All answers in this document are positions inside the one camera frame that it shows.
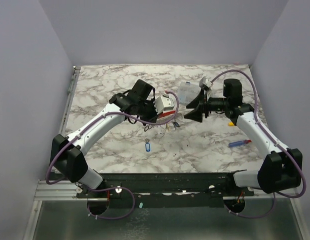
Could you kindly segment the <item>red black key holder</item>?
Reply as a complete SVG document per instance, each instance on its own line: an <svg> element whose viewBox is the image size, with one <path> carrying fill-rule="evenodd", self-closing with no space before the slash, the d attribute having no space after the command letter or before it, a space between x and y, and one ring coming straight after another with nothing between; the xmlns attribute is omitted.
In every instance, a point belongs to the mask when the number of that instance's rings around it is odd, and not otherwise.
<svg viewBox="0 0 310 240"><path fill-rule="evenodd" d="M174 110L163 112L158 116L156 123L160 125L167 124L169 120L172 119L172 116L174 114L175 114Z"/></svg>

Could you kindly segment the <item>bunch of silver keys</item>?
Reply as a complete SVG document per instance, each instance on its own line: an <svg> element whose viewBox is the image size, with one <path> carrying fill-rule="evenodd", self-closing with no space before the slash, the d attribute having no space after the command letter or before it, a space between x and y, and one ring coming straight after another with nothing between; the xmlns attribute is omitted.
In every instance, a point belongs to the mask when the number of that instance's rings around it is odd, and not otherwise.
<svg viewBox="0 0 310 240"><path fill-rule="evenodd" d="M174 120L162 125L147 125L144 127L144 132L147 132L150 129L158 127L163 127L166 131L170 131L170 127L173 127L175 130L177 130L178 128L180 128L180 124Z"/></svg>

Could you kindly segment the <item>blue key tag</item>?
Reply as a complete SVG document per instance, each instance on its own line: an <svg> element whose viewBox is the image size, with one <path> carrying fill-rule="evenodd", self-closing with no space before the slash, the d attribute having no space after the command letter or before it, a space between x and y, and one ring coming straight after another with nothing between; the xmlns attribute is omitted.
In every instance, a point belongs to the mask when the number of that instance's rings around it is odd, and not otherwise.
<svg viewBox="0 0 310 240"><path fill-rule="evenodd" d="M145 151L146 151L147 153L149 153L149 152L151 151L151 146L150 146L150 143L149 143L149 142L146 142L146 143L145 143Z"/></svg>

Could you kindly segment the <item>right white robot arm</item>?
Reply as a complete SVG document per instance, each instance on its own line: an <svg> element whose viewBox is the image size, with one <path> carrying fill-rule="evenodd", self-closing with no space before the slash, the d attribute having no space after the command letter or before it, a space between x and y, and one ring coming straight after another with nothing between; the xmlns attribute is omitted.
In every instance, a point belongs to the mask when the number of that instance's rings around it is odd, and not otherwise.
<svg viewBox="0 0 310 240"><path fill-rule="evenodd" d="M212 83L205 77L199 87L199 94L186 106L191 111L184 116L185 119L200 123L212 112L223 112L248 136L264 158L259 170L235 172L233 178L225 182L224 189L229 195L235 196L245 187L270 194L300 186L302 153L276 138L260 121L254 108L243 102L239 80L224 80L223 97L210 97Z"/></svg>

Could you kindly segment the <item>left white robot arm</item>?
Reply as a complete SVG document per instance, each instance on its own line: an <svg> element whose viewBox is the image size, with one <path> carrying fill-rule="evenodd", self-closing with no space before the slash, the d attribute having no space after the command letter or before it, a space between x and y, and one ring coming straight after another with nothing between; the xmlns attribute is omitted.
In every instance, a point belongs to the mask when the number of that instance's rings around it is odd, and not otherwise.
<svg viewBox="0 0 310 240"><path fill-rule="evenodd" d="M88 166L85 155L101 137L128 118L137 116L142 123L155 123L158 114L154 101L154 87L141 79L132 89L113 95L104 109L83 127L68 136L54 137L50 167L55 167L70 182L87 186L92 196L102 196L103 177Z"/></svg>

